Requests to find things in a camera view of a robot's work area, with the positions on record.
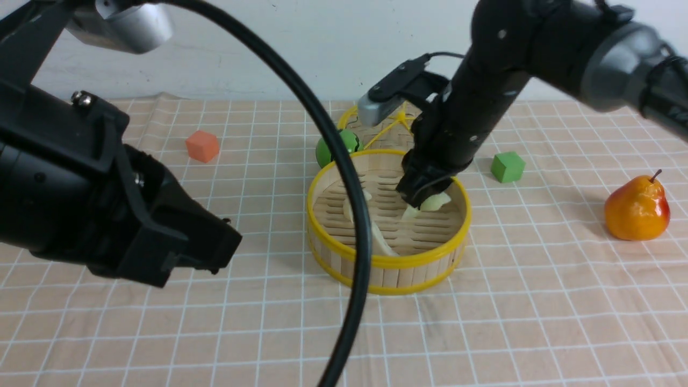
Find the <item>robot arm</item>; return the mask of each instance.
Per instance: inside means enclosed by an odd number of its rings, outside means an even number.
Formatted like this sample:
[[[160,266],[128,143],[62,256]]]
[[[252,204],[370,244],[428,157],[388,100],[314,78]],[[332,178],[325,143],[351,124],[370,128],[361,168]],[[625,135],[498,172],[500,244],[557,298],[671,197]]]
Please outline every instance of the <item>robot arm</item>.
[[[65,28],[136,54],[172,34],[162,6],[121,0],[33,0],[0,21],[0,241],[158,287],[178,266],[227,267],[241,235],[122,143],[124,112],[88,92],[70,104],[31,84]]]
[[[365,125],[379,124],[404,99],[422,110],[397,191],[415,207],[444,191],[532,77],[599,112],[632,107],[688,140],[688,62],[633,16],[604,0],[481,0],[473,45],[451,80],[426,72],[424,55],[359,101]]]

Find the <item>yellow plastic band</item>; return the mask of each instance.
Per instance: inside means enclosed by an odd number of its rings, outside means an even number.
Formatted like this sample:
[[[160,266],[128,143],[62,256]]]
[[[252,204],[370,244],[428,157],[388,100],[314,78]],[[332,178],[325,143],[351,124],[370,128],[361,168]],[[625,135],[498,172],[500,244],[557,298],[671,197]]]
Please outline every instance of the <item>yellow plastic band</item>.
[[[308,244],[310,245],[310,250],[313,253],[313,258],[315,258],[315,262],[318,262],[320,267],[323,268],[327,272],[327,274],[330,274],[335,280],[341,282],[345,286],[351,287],[352,283],[354,282],[350,278],[346,278],[345,276],[341,275],[341,273],[337,273],[335,270],[333,270],[329,265],[327,265],[324,261],[323,258],[318,254],[316,249],[313,247],[313,242],[309,239]],[[437,277],[433,278],[432,280],[423,282],[422,284],[417,284],[413,286],[408,286],[405,288],[391,288],[391,287],[383,287],[383,286],[374,286],[374,285],[369,285],[368,286],[368,292],[377,294],[377,295],[406,295],[406,294],[413,294],[417,293],[419,291],[423,291],[425,289],[429,289],[432,286],[435,286],[439,284],[440,282],[444,281],[445,278],[449,277],[451,273],[456,269],[456,266],[461,263],[461,259],[464,256],[464,251],[466,250],[466,246],[464,245],[463,248],[461,248],[461,253],[459,253],[458,258],[456,261],[442,274],[438,275]]]

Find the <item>pear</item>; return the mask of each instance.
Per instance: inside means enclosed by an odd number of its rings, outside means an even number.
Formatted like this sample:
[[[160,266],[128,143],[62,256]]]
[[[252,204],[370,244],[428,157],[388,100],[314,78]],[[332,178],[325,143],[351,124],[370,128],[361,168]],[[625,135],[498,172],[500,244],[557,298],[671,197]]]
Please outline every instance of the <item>pear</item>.
[[[638,176],[614,191],[605,202],[609,232],[621,240],[653,240],[669,227],[671,210],[664,187],[654,176]]]

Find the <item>grid-patterned tablecloth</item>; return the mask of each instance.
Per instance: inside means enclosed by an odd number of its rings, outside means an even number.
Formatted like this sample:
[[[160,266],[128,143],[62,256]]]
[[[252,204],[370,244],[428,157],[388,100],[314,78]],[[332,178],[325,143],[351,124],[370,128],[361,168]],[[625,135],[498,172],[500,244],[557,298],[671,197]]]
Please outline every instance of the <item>grid-patterned tablecloth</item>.
[[[348,291],[305,243],[316,127],[291,101],[115,101],[126,141],[245,235],[218,275],[177,269],[151,289],[0,244],[0,386],[315,386]],[[326,102],[335,119],[351,103]],[[219,158],[186,156],[197,129]],[[489,172],[497,152],[521,181]],[[622,109],[518,103],[460,174],[471,243],[449,278],[371,296],[342,386],[688,385],[688,147]],[[603,202],[663,169],[671,226],[619,242]]]

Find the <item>white grid line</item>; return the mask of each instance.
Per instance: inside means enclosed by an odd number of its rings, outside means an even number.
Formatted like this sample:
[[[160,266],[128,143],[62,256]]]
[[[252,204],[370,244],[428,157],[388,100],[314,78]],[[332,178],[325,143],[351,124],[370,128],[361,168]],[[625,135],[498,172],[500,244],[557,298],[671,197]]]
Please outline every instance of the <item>white grid line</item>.
[[[206,102],[203,101],[203,112],[205,112],[206,109]],[[189,170],[189,165],[191,164],[191,158],[189,158],[186,161],[186,169],[184,170],[184,174],[182,175],[182,179],[180,180],[180,184],[184,183],[184,178],[186,178],[186,173]],[[174,348],[172,350],[172,357],[170,358],[170,364],[169,364],[169,371],[167,373],[167,382],[165,384],[166,387],[169,387],[171,381],[172,381],[172,370],[174,369],[175,366],[175,358],[177,357],[177,348],[179,348],[179,338],[181,337],[182,333],[182,327],[184,326],[184,318],[186,317],[186,306],[189,304],[189,293],[191,292],[191,285],[193,284],[193,281],[189,280],[189,285],[186,287],[186,294],[184,295],[184,306],[182,307],[182,318],[179,321],[179,328],[177,330],[177,338],[175,339],[174,342]]]
[[[232,110],[232,101],[229,101],[229,108],[227,111],[227,118],[224,126],[224,136],[220,139],[220,149],[222,149],[222,145],[224,144],[224,139],[227,136],[227,123],[229,121],[229,111]],[[215,173],[213,174],[213,181],[211,183],[211,193],[213,192],[215,188],[215,178],[217,177],[217,170],[219,169],[218,166],[215,166]],[[210,209],[210,200],[208,201],[208,205],[206,206],[206,209]],[[222,316],[219,319],[219,331],[217,332],[217,344],[215,345],[215,362],[213,363],[213,373],[211,374],[211,386],[215,385],[215,376],[217,375],[217,363],[219,361],[219,347],[220,347],[220,342],[222,342],[222,331],[224,330],[224,319],[227,314],[227,298],[229,294],[229,282],[231,281],[232,278],[232,266],[233,262],[229,264],[229,267],[227,268],[227,282],[224,285],[224,303],[222,304]]]

